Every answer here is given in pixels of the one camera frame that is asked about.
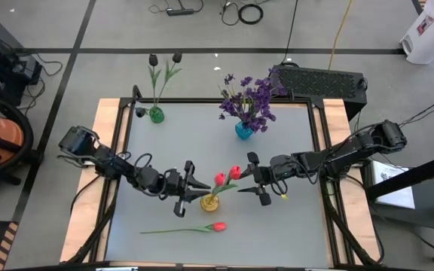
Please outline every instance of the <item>white paper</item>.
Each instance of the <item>white paper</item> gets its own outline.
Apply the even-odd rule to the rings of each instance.
[[[392,178],[405,171],[408,171],[408,168],[391,166],[378,161],[372,162],[372,169],[373,169],[373,181],[375,184],[379,184],[382,181],[386,181],[389,178]],[[411,189],[411,187],[403,188],[401,190],[389,193],[387,195],[379,196],[376,199],[376,202],[392,205],[392,206],[414,209],[413,190]]]

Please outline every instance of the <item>black tulip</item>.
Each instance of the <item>black tulip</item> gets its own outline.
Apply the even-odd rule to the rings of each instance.
[[[148,63],[150,63],[150,66],[155,67],[158,65],[158,59],[157,56],[153,53],[150,54],[150,57],[148,58]]]
[[[144,108],[135,108],[135,114],[137,117],[143,117],[146,114],[146,110]]]
[[[180,63],[180,61],[182,61],[182,53],[180,53],[180,52],[174,53],[172,60],[175,63]]]

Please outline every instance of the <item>gray floor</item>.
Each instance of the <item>gray floor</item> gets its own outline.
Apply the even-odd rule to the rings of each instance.
[[[198,2],[186,0],[184,5],[195,8]],[[264,18],[255,26],[225,26],[220,20],[219,1],[205,2],[204,9],[194,16],[169,18],[147,10],[152,4],[163,8],[165,3],[161,0],[96,0],[81,47],[285,47],[292,1],[271,0],[263,4]],[[1,0],[0,21],[25,47],[71,48],[88,3],[89,0]],[[346,5],[346,0],[300,0],[290,47],[332,47]],[[338,47],[395,49],[416,17],[411,0],[355,0]],[[229,11],[225,19],[235,20],[235,14]],[[42,56],[64,64],[69,58],[65,54]],[[163,62],[170,55],[159,57]],[[169,84],[164,96],[218,97],[217,83],[227,73],[263,77],[267,68],[282,58],[282,54],[272,53],[185,54],[183,71]],[[288,58],[300,66],[318,69],[327,68],[329,61],[329,55],[324,54],[296,54]],[[147,59],[143,54],[78,55],[7,268],[58,262],[80,171],[56,159],[60,153],[57,144],[70,126],[93,125],[100,98],[129,96],[134,84],[139,85],[143,96],[151,96]],[[400,122],[434,102],[434,62],[421,66],[397,55],[337,55],[333,69],[362,72],[367,77],[368,105],[362,112],[361,125],[385,118]],[[62,76],[63,72],[44,78],[46,93],[29,112],[37,139]],[[389,155],[394,163],[417,166],[434,158],[434,114],[405,126],[403,131],[409,145],[404,151]],[[24,176],[25,170],[18,174]],[[11,219],[20,191],[21,186],[1,187],[0,220]],[[434,270],[434,263],[429,260],[434,251],[399,225],[375,222],[385,244],[387,265]],[[415,230],[434,243],[434,230]]]

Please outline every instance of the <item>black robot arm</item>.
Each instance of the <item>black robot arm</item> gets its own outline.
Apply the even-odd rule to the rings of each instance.
[[[340,178],[346,174],[351,165],[375,153],[389,154],[400,151],[406,146],[406,137],[398,124],[385,120],[361,128],[342,143],[324,151],[310,151],[291,155],[278,155],[270,159],[270,166],[259,166],[257,154],[248,153],[250,164],[240,178],[253,175],[257,187],[239,190],[259,195],[263,206],[270,205],[271,200],[265,188],[271,185],[274,193],[285,196],[286,179],[292,177]]]
[[[94,131],[82,126],[72,127],[58,145],[62,152],[68,154],[59,157],[71,160],[76,166],[86,167],[86,162],[92,162],[99,175],[108,179],[125,176],[135,189],[147,196],[158,196],[161,200],[168,196],[177,196],[179,201],[175,204],[173,212],[180,218],[185,216],[185,202],[192,202],[210,193],[210,186],[194,178],[195,166],[191,161],[185,163],[184,177],[177,169],[168,169],[160,174],[150,165],[151,154],[143,154],[134,164],[128,163],[127,159],[100,144],[99,137]],[[146,164],[142,167],[137,166],[144,157],[148,157]],[[202,190],[191,190],[189,187]]]

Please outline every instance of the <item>table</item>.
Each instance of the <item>table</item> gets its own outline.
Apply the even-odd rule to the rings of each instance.
[[[95,121],[92,130],[98,133],[100,142],[110,146],[112,143],[116,116],[120,99],[101,99],[96,111]],[[124,134],[126,132],[126,119],[128,118],[130,109],[127,108],[123,114],[123,121],[120,135],[118,135],[117,152],[121,151],[124,144]],[[321,148],[325,146],[325,136],[323,134],[322,125],[320,122],[319,111],[313,110],[314,119],[316,120],[316,128],[318,132],[319,145]],[[350,127],[347,122],[347,115],[344,109],[344,102],[341,99],[325,99],[324,114],[328,123],[329,135],[333,145],[342,142],[349,134]],[[351,169],[349,172],[355,178],[360,178],[358,169]],[[78,190],[85,186],[95,177],[94,169],[83,169],[78,185]],[[113,191],[116,188],[116,181],[110,184],[110,192],[107,200],[107,205],[111,202]],[[70,217],[69,227],[66,234],[65,243],[63,246],[60,261],[68,260],[86,241],[87,237],[93,231],[96,225],[100,199],[102,196],[103,181],[97,181],[94,185],[80,195],[76,202],[72,216]],[[379,250],[377,247],[376,236],[374,234],[371,215],[368,208],[368,202],[364,190],[359,185],[354,184],[351,180],[343,180],[341,182],[341,194],[344,205],[344,211],[347,217],[347,225],[361,246],[369,253],[369,255],[377,260],[379,258]],[[322,213],[323,223],[325,223],[324,212]],[[339,259],[341,263],[347,263],[344,250],[344,242],[339,229],[335,226],[336,239],[339,251]],[[327,260],[329,267],[333,267],[332,254],[329,245],[328,234],[327,240]],[[99,249],[96,255],[96,260],[102,261],[105,257],[105,248],[108,241],[109,225],[105,227],[99,238]],[[356,264],[359,264],[359,259],[354,255]],[[114,262],[113,266],[134,265],[134,266],[175,266],[173,263],[128,263]]]

